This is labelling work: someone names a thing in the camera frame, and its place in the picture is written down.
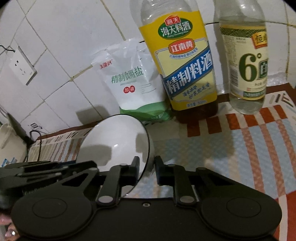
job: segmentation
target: dark brown liquid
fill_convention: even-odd
[[[177,120],[182,124],[194,124],[199,120],[209,118],[218,112],[218,101],[207,103],[201,106],[193,107],[186,110],[173,110]]]

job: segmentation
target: red logo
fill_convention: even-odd
[[[135,92],[135,90],[136,90],[135,87],[133,85],[131,85],[130,86],[130,92],[133,93],[133,92]]]
[[[181,22],[181,19],[178,16],[171,15],[165,19],[166,26],[170,26],[172,24],[176,24],[176,23],[180,23],[180,22]]]
[[[112,64],[112,62],[111,62],[112,60],[113,59],[111,59],[111,60],[109,60],[109,61],[107,61],[105,63],[100,64],[100,67],[101,67],[100,69],[105,68],[105,67],[111,65]]]
[[[181,39],[171,43],[168,47],[171,54],[183,54],[195,48],[193,39]]]
[[[127,94],[129,92],[129,87],[124,87],[123,92]]]

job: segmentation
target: white wall socket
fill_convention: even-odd
[[[27,85],[36,73],[36,69],[30,63],[20,47],[15,50],[9,67],[24,85]]]

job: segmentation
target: red circle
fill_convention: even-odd
[[[129,92],[129,87],[125,87],[125,88],[123,89],[123,92],[127,94],[127,93]]]
[[[136,90],[135,87],[133,85],[131,85],[130,86],[130,92],[133,93],[133,92],[135,92],[135,90]]]

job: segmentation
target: green oval logo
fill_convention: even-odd
[[[187,36],[192,31],[192,28],[193,25],[188,19],[178,18],[178,20],[173,21],[169,17],[159,27],[158,34],[164,39],[179,39]]]

